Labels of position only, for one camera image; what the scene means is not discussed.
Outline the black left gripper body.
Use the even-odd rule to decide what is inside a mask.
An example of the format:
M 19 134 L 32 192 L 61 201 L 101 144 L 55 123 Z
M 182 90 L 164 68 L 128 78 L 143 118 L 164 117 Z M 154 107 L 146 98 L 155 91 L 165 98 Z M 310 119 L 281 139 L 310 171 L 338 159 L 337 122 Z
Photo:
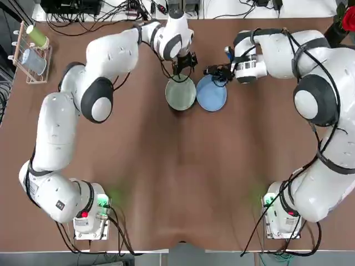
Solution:
M 192 67 L 192 54 L 188 52 L 185 55 L 178 55 L 177 56 L 177 67 L 178 68 L 187 68 Z

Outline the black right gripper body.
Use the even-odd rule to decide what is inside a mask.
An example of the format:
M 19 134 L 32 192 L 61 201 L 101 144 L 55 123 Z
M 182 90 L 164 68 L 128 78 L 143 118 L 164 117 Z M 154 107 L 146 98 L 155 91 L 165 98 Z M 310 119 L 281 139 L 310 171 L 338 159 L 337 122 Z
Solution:
M 224 64 L 222 66 L 222 81 L 230 82 L 235 77 L 236 62 Z

